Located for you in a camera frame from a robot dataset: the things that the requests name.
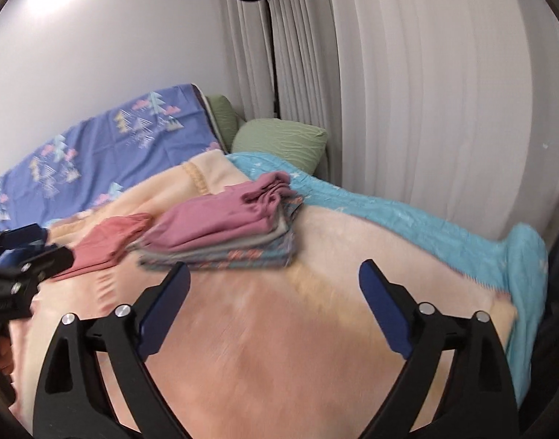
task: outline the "pink folded cloth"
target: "pink folded cloth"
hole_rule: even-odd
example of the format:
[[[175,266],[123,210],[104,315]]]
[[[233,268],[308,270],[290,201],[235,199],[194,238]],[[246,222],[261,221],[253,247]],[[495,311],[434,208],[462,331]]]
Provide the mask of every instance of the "pink folded cloth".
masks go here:
[[[116,266],[127,253],[127,245],[147,231],[152,221],[153,217],[148,213],[105,219],[74,247],[72,267],[52,280],[62,280]]]
[[[155,252],[183,252],[239,237],[264,234],[275,226],[282,198],[295,196],[284,171],[264,173],[256,181],[225,187],[166,211],[137,243]]]

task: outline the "bed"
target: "bed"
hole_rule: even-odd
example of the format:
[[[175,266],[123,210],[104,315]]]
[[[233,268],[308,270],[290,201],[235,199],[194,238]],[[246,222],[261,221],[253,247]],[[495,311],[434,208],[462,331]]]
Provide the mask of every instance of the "bed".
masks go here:
[[[403,203],[349,193],[278,156],[228,154],[223,119],[235,116],[222,117],[209,99],[216,98],[193,85],[131,99],[55,137],[0,177],[0,229],[37,222],[49,227],[50,241],[74,246],[113,216],[148,212],[157,219],[176,203],[263,173],[290,175],[305,201],[294,225],[295,262],[193,274],[189,301],[164,349],[147,363],[194,437],[359,435],[403,365],[359,291],[357,271],[368,258],[444,313],[488,311],[521,403],[547,277],[546,249],[533,229],[519,225],[505,240],[487,241]],[[160,282],[163,275],[140,270],[137,261],[131,253],[107,270],[46,281],[34,317],[12,323],[14,411],[26,428],[59,318],[106,315]],[[440,363],[416,426],[432,418],[450,361]],[[120,421],[134,428],[108,360],[100,363]],[[176,374],[179,364],[184,375]],[[289,413],[295,410],[306,414]]]

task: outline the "metal screw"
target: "metal screw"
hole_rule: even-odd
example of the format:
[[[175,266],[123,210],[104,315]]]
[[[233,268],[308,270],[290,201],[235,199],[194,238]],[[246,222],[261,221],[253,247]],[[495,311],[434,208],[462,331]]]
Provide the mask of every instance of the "metal screw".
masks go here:
[[[475,316],[477,317],[477,320],[479,322],[483,322],[484,324],[486,324],[491,319],[491,316],[489,316],[488,313],[483,311],[477,312],[477,315]]]
[[[128,316],[131,313],[131,306],[129,305],[120,305],[115,309],[116,316]]]
[[[62,317],[62,323],[64,325],[70,325],[75,320],[76,320],[76,315],[74,314],[66,314]]]
[[[420,313],[424,315],[432,315],[436,311],[436,308],[432,304],[429,304],[428,302],[424,302],[419,305],[419,310]]]

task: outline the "curtain fold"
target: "curtain fold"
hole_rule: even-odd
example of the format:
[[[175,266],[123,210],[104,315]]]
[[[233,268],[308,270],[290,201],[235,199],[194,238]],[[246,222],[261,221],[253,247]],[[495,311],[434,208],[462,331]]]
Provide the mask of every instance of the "curtain fold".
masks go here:
[[[269,0],[281,118],[325,128],[328,179],[340,184],[341,108],[330,0]],[[273,113],[270,42],[263,3],[224,0],[245,118]]]
[[[343,186],[496,239],[559,199],[559,23],[544,0],[331,0]]]

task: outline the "light blue blanket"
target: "light blue blanket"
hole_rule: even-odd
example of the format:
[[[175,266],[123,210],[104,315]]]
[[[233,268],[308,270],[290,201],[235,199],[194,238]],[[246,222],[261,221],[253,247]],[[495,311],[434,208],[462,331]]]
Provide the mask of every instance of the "light blue blanket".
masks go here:
[[[505,240],[493,242],[404,203],[350,193],[272,155],[236,153],[227,157],[252,180],[262,173],[284,170],[291,175],[292,188],[305,197],[307,204],[376,222],[478,283],[509,293],[518,318],[507,347],[507,359],[521,404],[529,388],[533,342],[544,312],[547,288],[548,255],[535,230],[517,225]]]

